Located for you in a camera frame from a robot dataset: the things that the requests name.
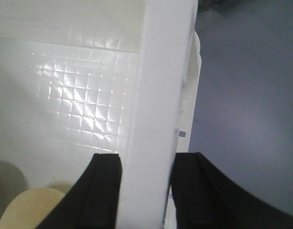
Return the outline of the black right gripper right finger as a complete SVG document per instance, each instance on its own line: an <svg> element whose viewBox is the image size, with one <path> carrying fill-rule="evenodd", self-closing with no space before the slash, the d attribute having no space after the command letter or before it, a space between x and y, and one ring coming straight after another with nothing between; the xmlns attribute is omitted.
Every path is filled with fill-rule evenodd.
<svg viewBox="0 0 293 229"><path fill-rule="evenodd" d="M171 187L179 229L293 229L293 216L247 192L202 153L176 153Z"/></svg>

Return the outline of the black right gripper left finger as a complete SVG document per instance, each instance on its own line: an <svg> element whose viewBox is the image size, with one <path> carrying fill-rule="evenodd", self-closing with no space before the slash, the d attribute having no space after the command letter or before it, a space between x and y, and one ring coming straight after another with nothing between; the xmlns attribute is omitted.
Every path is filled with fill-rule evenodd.
<svg viewBox="0 0 293 229"><path fill-rule="evenodd" d="M87 168L39 229L113 229L122 176L118 154L94 154Z"/></svg>

